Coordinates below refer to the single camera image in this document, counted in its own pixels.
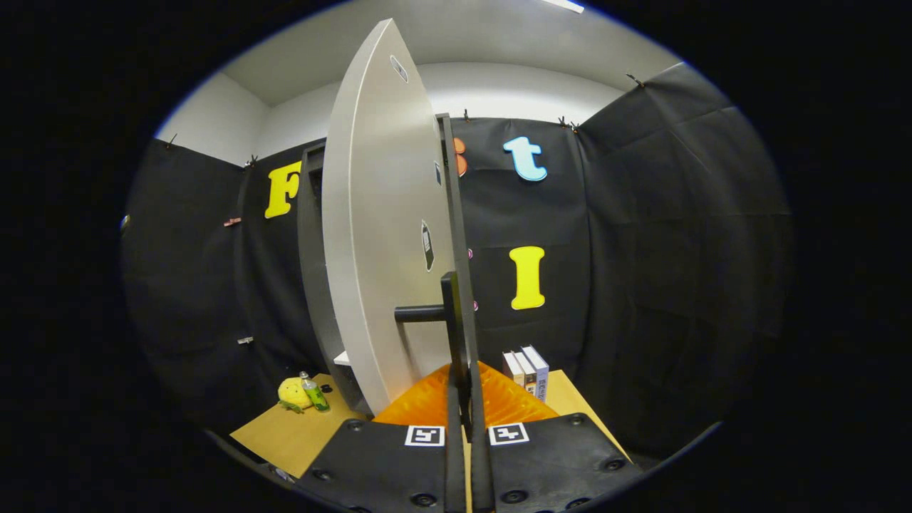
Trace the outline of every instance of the stack of books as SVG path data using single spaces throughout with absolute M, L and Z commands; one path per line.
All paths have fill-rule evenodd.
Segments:
M 503 373 L 544 403 L 548 395 L 548 363 L 534 347 L 505 352 Z

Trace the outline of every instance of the green bottle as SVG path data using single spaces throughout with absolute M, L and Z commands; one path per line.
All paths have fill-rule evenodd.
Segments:
M 310 398 L 310 402 L 314 404 L 314 407 L 319 412 L 326 412 L 329 410 L 329 403 L 326 402 L 326 397 L 320 392 L 320 387 L 316 385 L 314 380 L 310 379 L 310 376 L 308 376 L 306 372 L 301 372 L 301 386 L 304 387 L 304 393 L 307 394 L 307 397 Z

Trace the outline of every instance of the wooden table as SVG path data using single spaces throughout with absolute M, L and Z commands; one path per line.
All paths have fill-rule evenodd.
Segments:
M 367 420 L 363 414 L 348 409 L 328 374 L 318 374 L 312 379 L 318 385 L 328 384 L 334 389 L 326 394 L 328 412 L 310 407 L 297 414 L 276 404 L 231 433 L 241 445 L 295 478 L 304 474 L 343 422 Z
M 329 384 L 335 387 L 333 379 L 326 374 L 318 374 L 313 380 L 319 384 Z M 323 447 L 329 443 L 336 430 L 347 419 L 367 420 L 363 414 L 349 410 L 337 393 L 326 395 L 330 409 L 328 412 L 319 412 L 315 408 L 307 408 L 302 414 L 297 414 L 276 404 L 263 414 L 245 424 L 231 434 L 243 446 L 253 451 L 269 463 L 281 468 L 291 476 L 300 477 L 313 463 Z M 548 397 L 545 403 L 551 406 L 558 414 L 568 415 L 583 413 L 596 423 L 599 429 L 610 439 L 624 455 L 621 444 L 608 431 L 605 424 L 598 418 L 586 399 L 579 393 L 564 371 L 551 371 L 548 374 Z M 468 484 L 468 464 L 471 445 L 463 445 L 466 457 L 466 483 Z M 466 486 L 467 493 L 471 488 Z

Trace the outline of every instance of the orange object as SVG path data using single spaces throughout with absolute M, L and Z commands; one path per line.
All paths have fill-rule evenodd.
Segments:
M 447 363 L 413 384 L 374 417 L 374 422 L 398 425 L 447 425 Z
M 459 172 L 459 176 L 463 176 L 469 170 L 469 163 L 462 156 L 465 153 L 465 142 L 462 142 L 462 139 L 458 137 L 454 137 L 453 149 L 456 151 L 456 170 Z
M 550 406 L 490 365 L 479 361 L 478 367 L 482 371 L 484 427 L 543 421 L 559 416 Z
M 557 412 L 528 393 L 522 386 L 478 362 L 484 396 L 484 425 L 512 424 L 555 418 Z M 446 364 L 415 383 L 374 418 L 374 422 L 398 425 L 447 425 Z

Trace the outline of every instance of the stuffed animal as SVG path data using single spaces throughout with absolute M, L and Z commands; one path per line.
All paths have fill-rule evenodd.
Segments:
M 279 385 L 279 404 L 299 414 L 314 405 L 301 386 L 301 378 L 288 378 Z

